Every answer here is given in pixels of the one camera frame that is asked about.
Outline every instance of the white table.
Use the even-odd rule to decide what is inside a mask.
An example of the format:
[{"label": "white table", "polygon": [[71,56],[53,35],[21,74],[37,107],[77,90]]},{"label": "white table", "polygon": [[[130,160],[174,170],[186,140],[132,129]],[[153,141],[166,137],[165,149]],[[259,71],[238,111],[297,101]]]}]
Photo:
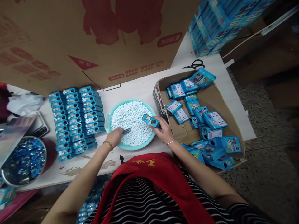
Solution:
[{"label": "white table", "polygon": [[[156,114],[159,114],[152,95],[156,82],[163,77],[188,71],[187,69],[182,69],[182,67],[190,65],[196,59],[192,51],[193,49],[189,37],[186,35],[170,69],[122,83],[121,87],[117,89],[112,89],[113,87],[111,87],[108,88],[112,89],[109,91],[106,91],[107,89],[105,89],[105,91],[99,90],[98,92],[101,96],[102,104],[104,105],[104,114],[106,115],[118,102],[129,98],[137,98],[145,101],[153,108]],[[239,126],[243,140],[246,141],[256,138],[244,107],[230,80],[220,55],[216,54],[208,57],[202,57],[201,60],[203,60],[206,69],[217,76],[215,81],[216,86],[222,94],[224,101],[230,108]],[[50,128],[50,132],[44,137],[56,142],[57,139],[52,109],[47,99],[41,106],[40,112]],[[105,140],[106,135],[106,132],[96,135],[96,141],[99,145]],[[155,137],[148,146],[137,151],[126,151],[116,147],[104,161],[98,175],[115,171],[116,168],[121,164],[120,155],[123,156],[124,161],[126,162],[134,156],[155,152],[167,152],[171,154],[169,148],[165,146],[157,137]],[[56,159],[54,164],[36,181],[28,186],[18,188],[17,191],[32,190],[70,182],[89,162],[94,153],[95,150],[89,151],[64,163],[59,163],[58,159]]]}]

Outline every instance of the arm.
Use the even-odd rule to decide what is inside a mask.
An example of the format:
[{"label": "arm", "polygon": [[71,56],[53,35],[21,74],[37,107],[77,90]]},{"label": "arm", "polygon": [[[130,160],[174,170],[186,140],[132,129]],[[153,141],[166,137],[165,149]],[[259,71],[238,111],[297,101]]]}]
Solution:
[{"label": "arm", "polygon": [[[161,117],[154,118],[159,120],[162,128],[160,131],[159,129],[150,126],[157,136],[165,144],[174,140],[174,136],[167,122]],[[170,143],[168,147],[181,160],[186,170],[194,178],[198,185],[221,206],[228,208],[236,202],[247,203],[225,180],[192,156],[177,140]]]},{"label": "arm", "polygon": [[55,202],[44,218],[43,224],[76,223],[78,212],[88,197],[104,160],[120,143],[122,132],[123,128],[117,128],[107,135],[106,141],[112,145],[112,148],[106,143],[98,148],[92,159]]}]

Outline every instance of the scissors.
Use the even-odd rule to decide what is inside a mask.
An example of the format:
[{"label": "scissors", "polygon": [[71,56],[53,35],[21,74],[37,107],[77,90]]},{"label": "scissors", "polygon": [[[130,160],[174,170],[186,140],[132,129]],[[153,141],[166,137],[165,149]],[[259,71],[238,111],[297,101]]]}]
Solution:
[{"label": "scissors", "polygon": [[197,70],[197,67],[202,67],[202,68],[205,68],[205,65],[203,64],[203,61],[200,60],[200,59],[196,59],[192,65],[190,66],[187,66],[187,67],[183,67],[183,68],[193,68],[194,70]]}]

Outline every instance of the open cardboard box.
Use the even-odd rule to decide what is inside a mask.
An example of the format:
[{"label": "open cardboard box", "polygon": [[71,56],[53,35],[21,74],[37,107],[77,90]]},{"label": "open cardboard box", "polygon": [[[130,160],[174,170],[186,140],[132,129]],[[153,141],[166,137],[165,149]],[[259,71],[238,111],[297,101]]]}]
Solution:
[{"label": "open cardboard box", "polygon": [[[180,143],[185,143],[186,145],[190,145],[191,143],[200,140],[199,129],[192,129],[189,121],[186,121],[182,124],[177,124],[174,117],[167,113],[165,105],[168,104],[171,99],[168,99],[165,90],[170,85],[179,83],[182,79],[190,78],[194,74],[194,72],[195,71],[184,72],[162,78],[157,81],[153,91],[155,102],[159,109],[160,115],[170,124],[174,137]],[[207,106],[209,111],[216,110],[228,124],[228,126],[223,129],[224,136],[237,136],[239,138],[242,152],[229,154],[229,156],[232,156],[234,158],[234,167],[245,162],[245,144],[241,132],[232,113],[224,102],[221,93],[218,91],[216,84],[213,83],[210,86],[199,90],[196,96],[201,106]],[[188,117],[190,117],[183,98],[178,101],[183,104],[183,110],[186,112]],[[215,167],[212,167],[212,169],[217,173],[223,172],[223,170]]]}]

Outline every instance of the pink surface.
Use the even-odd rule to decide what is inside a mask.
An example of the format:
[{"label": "pink surface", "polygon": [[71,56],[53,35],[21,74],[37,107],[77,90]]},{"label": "pink surface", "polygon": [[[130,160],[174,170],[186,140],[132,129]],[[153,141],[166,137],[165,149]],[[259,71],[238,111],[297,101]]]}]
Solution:
[{"label": "pink surface", "polygon": [[19,208],[25,204],[36,192],[37,190],[17,193],[17,196],[13,199],[13,204],[0,211],[0,223],[7,220],[17,210],[19,210]]}]

